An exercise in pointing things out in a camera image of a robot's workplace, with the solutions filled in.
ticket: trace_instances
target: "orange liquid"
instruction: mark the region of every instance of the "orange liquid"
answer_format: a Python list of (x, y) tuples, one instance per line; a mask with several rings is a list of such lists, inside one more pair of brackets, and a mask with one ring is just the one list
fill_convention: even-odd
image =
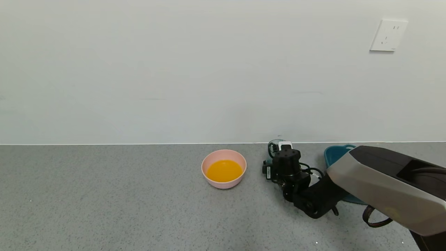
[(206, 172), (206, 177), (217, 182), (228, 182), (240, 177), (242, 167), (233, 160), (219, 160), (212, 164)]

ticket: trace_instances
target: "speckled countertop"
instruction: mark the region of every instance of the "speckled countertop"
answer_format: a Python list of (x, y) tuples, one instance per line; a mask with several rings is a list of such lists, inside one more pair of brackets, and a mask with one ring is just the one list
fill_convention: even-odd
[[(330, 145), (294, 146), (302, 162), (325, 169)], [(446, 143), (369, 145), (446, 165)], [(243, 154), (248, 170), (218, 190), (200, 164), (225, 148)], [(307, 217), (265, 180), (266, 157), (263, 144), (0, 146), (0, 250), (418, 250), (395, 222), (366, 226), (363, 205)]]

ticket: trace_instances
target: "black cable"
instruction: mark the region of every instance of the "black cable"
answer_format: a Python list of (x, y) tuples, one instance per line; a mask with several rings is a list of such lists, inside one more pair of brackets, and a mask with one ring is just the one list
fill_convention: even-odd
[(272, 153), (271, 153), (271, 146), (273, 146), (273, 145), (276, 145), (276, 144), (274, 144), (273, 142), (268, 143), (268, 155), (269, 155), (271, 158), (274, 158), (274, 156), (273, 156)]
[(423, 167), (410, 171), (411, 173), (438, 173), (446, 175), (446, 168), (441, 167)]
[(317, 168), (313, 168), (313, 167), (304, 169), (304, 170), (302, 170), (302, 172), (306, 172), (306, 173), (310, 173), (311, 174), (312, 173), (311, 170), (317, 171), (321, 175), (321, 178), (324, 176), (324, 173), (321, 170), (319, 170)]
[(306, 166), (306, 167), (310, 168), (310, 166), (305, 164), (305, 163), (299, 162), (299, 164), (301, 164), (302, 166)]

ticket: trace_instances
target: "pink bowl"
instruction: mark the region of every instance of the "pink bowl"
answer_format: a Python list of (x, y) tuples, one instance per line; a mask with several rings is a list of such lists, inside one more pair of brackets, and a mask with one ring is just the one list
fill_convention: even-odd
[[(206, 172), (209, 169), (209, 167), (215, 162), (225, 159), (237, 162), (237, 164), (239, 164), (242, 167), (243, 170), (242, 175), (240, 175), (237, 179), (228, 182), (217, 182), (209, 179), (206, 176)], [(206, 158), (204, 158), (203, 162), (201, 163), (201, 173), (203, 174), (204, 178), (207, 180), (207, 182), (209, 182), (209, 184), (219, 189), (228, 189), (235, 187), (238, 183), (240, 183), (245, 172), (246, 172), (245, 158), (240, 153), (229, 149), (223, 149), (211, 152), (208, 156), (206, 156)]]

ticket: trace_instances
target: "power outlet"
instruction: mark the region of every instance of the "power outlet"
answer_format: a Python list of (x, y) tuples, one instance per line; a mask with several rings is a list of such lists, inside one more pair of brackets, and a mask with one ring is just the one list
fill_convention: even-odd
[(400, 45), (408, 21), (381, 20), (370, 50), (395, 51)]

